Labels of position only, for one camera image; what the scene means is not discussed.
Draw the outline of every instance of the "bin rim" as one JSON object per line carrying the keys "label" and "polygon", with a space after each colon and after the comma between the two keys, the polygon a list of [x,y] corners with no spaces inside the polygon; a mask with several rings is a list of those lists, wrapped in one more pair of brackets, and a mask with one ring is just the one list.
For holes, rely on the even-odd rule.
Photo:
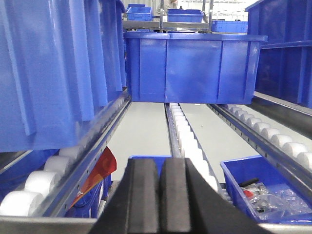
{"label": "bin rim", "polygon": [[219,40],[219,41],[259,41],[267,42],[268,36],[258,35],[231,35],[231,34],[204,34],[204,33],[149,33],[127,32],[125,39],[167,39],[167,40]]}
{"label": "bin rim", "polygon": [[245,11],[248,11],[249,9],[255,7],[256,5],[260,4],[260,3],[263,2],[263,1],[265,1],[265,0],[258,0],[258,1],[256,1],[254,4],[251,4],[250,6],[247,6],[247,7],[245,8]]}

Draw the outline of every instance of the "white roller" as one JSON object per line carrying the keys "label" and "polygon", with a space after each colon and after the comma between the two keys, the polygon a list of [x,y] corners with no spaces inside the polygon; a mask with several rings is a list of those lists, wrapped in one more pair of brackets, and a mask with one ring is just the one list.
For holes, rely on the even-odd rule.
{"label": "white roller", "polygon": [[28,176],[24,190],[41,193],[46,197],[59,180],[60,175],[57,172],[34,171]]}
{"label": "white roller", "polygon": [[203,151],[199,148],[184,148],[182,150],[182,156],[184,158],[198,158],[203,159]]}
{"label": "white roller", "polygon": [[176,135],[178,139],[180,139],[180,135],[191,132],[191,128],[187,128],[188,125],[183,125],[183,126],[186,126],[186,128],[180,128],[181,130],[178,131]]}
{"label": "white roller", "polygon": [[213,188],[213,190],[218,192],[218,183],[214,176],[212,175],[208,176],[206,182]]}
{"label": "white roller", "polygon": [[12,191],[3,199],[0,215],[31,216],[42,201],[43,196],[40,193]]}
{"label": "white roller", "polygon": [[174,123],[176,123],[177,120],[186,120],[185,116],[175,116],[174,117]]}
{"label": "white roller", "polygon": [[301,152],[297,160],[302,166],[312,169],[312,152]]}
{"label": "white roller", "polygon": [[209,166],[207,161],[199,158],[190,158],[190,160],[204,179],[209,176]]}
{"label": "white roller", "polygon": [[282,150],[285,154],[292,157],[298,157],[301,152],[308,152],[307,147],[298,142],[287,142],[284,144]]}
{"label": "white roller", "polygon": [[248,114],[248,112],[243,110],[235,111],[236,118],[240,118],[242,114]]}
{"label": "white roller", "polygon": [[171,115],[173,116],[174,115],[174,113],[182,113],[182,110],[181,109],[172,109],[171,110]]}
{"label": "white roller", "polygon": [[66,156],[51,156],[44,165],[44,170],[49,172],[57,172],[63,176],[70,166],[73,164],[73,159]]}
{"label": "white roller", "polygon": [[183,138],[189,138],[189,139],[194,139],[194,133],[185,131],[185,132],[180,132],[179,134],[179,141],[181,141]]}
{"label": "white roller", "polygon": [[236,107],[236,105],[234,105],[234,104],[226,104],[226,105],[224,105],[224,108],[227,109],[227,110],[230,110],[232,107]]}
{"label": "white roller", "polygon": [[254,129],[257,133],[261,134],[261,132],[262,132],[262,130],[263,130],[264,128],[270,128],[270,127],[271,127],[271,125],[268,124],[268,123],[258,122],[258,123],[255,123],[255,124],[254,124],[253,129]]}
{"label": "white roller", "polygon": [[181,147],[181,154],[184,156],[185,149],[197,149],[198,148],[198,142],[196,139],[191,139],[190,141],[187,141],[186,144],[182,144]]}
{"label": "white roller", "polygon": [[181,107],[180,107],[180,106],[172,106],[172,107],[170,107],[170,110],[171,110],[171,111],[174,111],[174,110],[181,110]]}
{"label": "white roller", "polygon": [[175,119],[176,116],[184,116],[184,113],[183,112],[173,112],[172,118]]}
{"label": "white roller", "polygon": [[280,133],[281,132],[277,128],[264,128],[261,131],[261,135],[267,140],[271,140],[274,135]]}
{"label": "white roller", "polygon": [[253,117],[254,117],[254,115],[252,115],[252,114],[242,114],[239,117],[239,119],[246,123],[249,118],[253,118]]}
{"label": "white roller", "polygon": [[288,135],[283,135],[283,134],[276,134],[274,136],[272,136],[271,138],[271,142],[279,147],[279,148],[283,148],[283,146],[287,143],[287,142],[292,142],[293,139],[288,136]]}
{"label": "white roller", "polygon": [[71,157],[73,160],[76,160],[76,158],[81,154],[83,151],[84,147],[81,145],[76,145],[73,147],[67,147],[67,148],[62,148],[59,150],[58,155],[59,156],[66,156],[66,157]]}
{"label": "white roller", "polygon": [[189,123],[186,120],[177,120],[175,122],[175,128],[177,129],[179,125],[189,125]]}
{"label": "white roller", "polygon": [[173,106],[179,106],[179,104],[178,104],[178,103],[175,103],[175,102],[169,103],[169,107],[170,107],[170,108],[173,107]]}
{"label": "white roller", "polygon": [[180,149],[182,149],[182,147],[184,147],[184,145],[188,145],[189,141],[194,139],[194,133],[190,132],[189,134],[185,134],[185,135],[180,135],[179,138],[179,146]]}
{"label": "white roller", "polygon": [[255,123],[260,123],[260,122],[262,122],[262,120],[261,120],[260,118],[254,118],[254,117],[253,117],[253,118],[249,118],[249,119],[246,121],[246,124],[247,124],[249,127],[253,128]]}
{"label": "white roller", "polygon": [[189,125],[179,125],[175,130],[177,138],[179,138],[179,132],[186,130],[191,131],[191,127]]}
{"label": "white roller", "polygon": [[231,107],[231,109],[230,109],[230,112],[231,113],[235,113],[235,111],[240,111],[242,108],[240,108],[240,107]]}

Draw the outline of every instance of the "blue plastic bin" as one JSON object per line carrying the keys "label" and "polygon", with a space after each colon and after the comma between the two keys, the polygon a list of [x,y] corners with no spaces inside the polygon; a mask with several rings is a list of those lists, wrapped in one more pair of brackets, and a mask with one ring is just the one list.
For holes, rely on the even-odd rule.
{"label": "blue plastic bin", "polygon": [[130,3],[128,4],[128,7],[127,7],[127,10],[130,8],[130,7],[145,7],[145,4],[133,4],[133,3]]}
{"label": "blue plastic bin", "polygon": [[116,4],[0,2],[0,152],[76,145],[118,97]]}
{"label": "blue plastic bin", "polygon": [[103,181],[91,189],[83,196],[71,209],[66,212],[65,217],[75,218],[97,218],[98,206],[100,202],[100,191],[103,186]]}
{"label": "blue plastic bin", "polygon": [[158,175],[160,176],[161,173],[161,169],[162,169],[162,165],[164,164],[166,158],[171,157],[171,155],[164,155],[164,156],[160,156],[160,155],[133,155],[129,158],[136,158],[136,159],[146,159],[146,158],[150,158],[153,159],[156,166],[157,166],[157,172]]}
{"label": "blue plastic bin", "polygon": [[269,189],[271,193],[282,189],[292,189],[288,181],[262,156],[251,156],[223,161],[221,162],[221,167],[224,171],[226,189],[233,200],[233,204],[257,222],[311,222],[312,214],[291,215],[281,219],[259,219],[257,212],[252,208],[249,200],[246,198],[242,189],[238,185],[239,183],[256,177],[259,179],[259,182],[262,182]]}
{"label": "blue plastic bin", "polygon": [[312,40],[312,1],[260,0],[248,11],[248,34],[268,35],[269,44]]}
{"label": "blue plastic bin", "polygon": [[153,8],[132,6],[127,11],[128,20],[152,21]]}
{"label": "blue plastic bin", "polygon": [[221,33],[247,33],[248,22],[214,20],[211,31]]}
{"label": "blue plastic bin", "polygon": [[102,193],[102,200],[105,200],[108,195],[108,191],[112,186],[112,175],[107,176],[103,180],[103,193]]}
{"label": "blue plastic bin", "polygon": [[11,191],[26,181],[29,174],[38,170],[47,159],[58,150],[35,150],[30,152],[14,166],[0,174],[0,202]]}
{"label": "blue plastic bin", "polygon": [[124,34],[132,101],[248,104],[265,36]]}
{"label": "blue plastic bin", "polygon": [[201,10],[168,9],[168,22],[201,22]]}
{"label": "blue plastic bin", "polygon": [[312,108],[312,41],[265,45],[255,89]]}

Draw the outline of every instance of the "gray floor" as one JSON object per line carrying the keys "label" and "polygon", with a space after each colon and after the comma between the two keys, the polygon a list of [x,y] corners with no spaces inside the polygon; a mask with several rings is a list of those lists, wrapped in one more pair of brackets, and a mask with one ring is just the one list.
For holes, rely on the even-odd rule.
{"label": "gray floor", "polygon": [[122,178],[132,155],[169,155],[163,103],[132,102],[108,146],[117,159],[112,180]]}

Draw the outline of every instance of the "clear plastic bag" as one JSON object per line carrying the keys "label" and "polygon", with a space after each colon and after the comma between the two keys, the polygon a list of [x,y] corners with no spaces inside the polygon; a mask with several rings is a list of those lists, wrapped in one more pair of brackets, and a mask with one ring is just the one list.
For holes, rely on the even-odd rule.
{"label": "clear plastic bag", "polygon": [[291,213],[290,206],[272,194],[256,195],[250,203],[261,220],[282,218]]}
{"label": "clear plastic bag", "polygon": [[289,204],[292,215],[312,213],[312,210],[306,204],[306,202],[301,197],[299,197],[293,190],[280,190],[276,192],[276,194],[282,200],[286,201]]}

